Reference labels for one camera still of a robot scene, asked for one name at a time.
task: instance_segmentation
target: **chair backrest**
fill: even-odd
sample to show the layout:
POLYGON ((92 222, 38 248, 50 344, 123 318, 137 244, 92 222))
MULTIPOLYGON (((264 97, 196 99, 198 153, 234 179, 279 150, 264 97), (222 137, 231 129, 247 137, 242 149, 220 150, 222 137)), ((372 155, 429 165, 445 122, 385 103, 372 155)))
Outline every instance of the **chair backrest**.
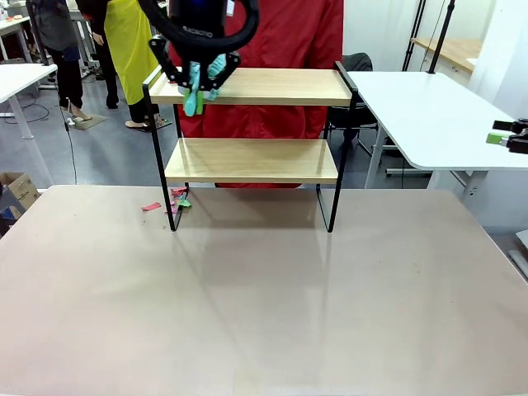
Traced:
POLYGON ((374 70, 372 59, 362 52, 343 56, 343 67, 347 72, 371 72, 374 70))

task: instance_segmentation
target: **black clamp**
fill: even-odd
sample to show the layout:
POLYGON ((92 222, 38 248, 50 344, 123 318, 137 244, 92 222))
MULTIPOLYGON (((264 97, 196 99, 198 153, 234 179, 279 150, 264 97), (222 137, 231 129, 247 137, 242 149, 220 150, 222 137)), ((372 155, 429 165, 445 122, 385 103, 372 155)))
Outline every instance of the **black clamp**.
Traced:
POLYGON ((501 145, 510 153, 528 154, 528 119, 520 118, 513 122, 495 121, 494 130, 507 130, 513 135, 502 139, 501 145))

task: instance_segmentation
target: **white label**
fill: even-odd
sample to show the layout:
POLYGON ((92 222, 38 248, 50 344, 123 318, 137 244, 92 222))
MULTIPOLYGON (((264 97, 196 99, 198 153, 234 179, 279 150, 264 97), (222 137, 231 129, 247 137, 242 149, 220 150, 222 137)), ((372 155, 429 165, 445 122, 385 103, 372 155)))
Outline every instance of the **white label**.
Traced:
POLYGON ((228 0, 228 17, 232 17, 234 14, 234 0, 228 0))

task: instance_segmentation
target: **teal cloth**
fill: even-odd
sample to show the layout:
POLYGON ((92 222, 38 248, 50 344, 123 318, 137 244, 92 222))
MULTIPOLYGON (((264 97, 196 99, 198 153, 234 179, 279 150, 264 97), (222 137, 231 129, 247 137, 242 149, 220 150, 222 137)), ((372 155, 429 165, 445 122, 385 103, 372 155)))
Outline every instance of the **teal cloth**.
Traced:
MULTIPOLYGON (((209 78, 218 76, 226 65, 225 54, 218 55, 214 62, 207 68, 207 74, 209 78)), ((191 91, 189 97, 185 102, 183 110, 187 117, 192 117, 196 113, 196 107, 198 104, 197 94, 200 87, 200 64, 197 62, 191 62, 191 91)), ((209 100, 213 101, 218 96, 218 89, 211 89, 209 100)))

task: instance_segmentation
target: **bottom shelf board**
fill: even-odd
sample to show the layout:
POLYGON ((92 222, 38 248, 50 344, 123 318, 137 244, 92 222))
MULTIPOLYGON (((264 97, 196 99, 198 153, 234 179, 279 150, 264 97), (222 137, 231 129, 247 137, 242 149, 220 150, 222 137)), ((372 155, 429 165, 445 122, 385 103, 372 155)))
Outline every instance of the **bottom shelf board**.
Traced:
POLYGON ((326 140, 181 138, 168 182, 335 184, 326 140))

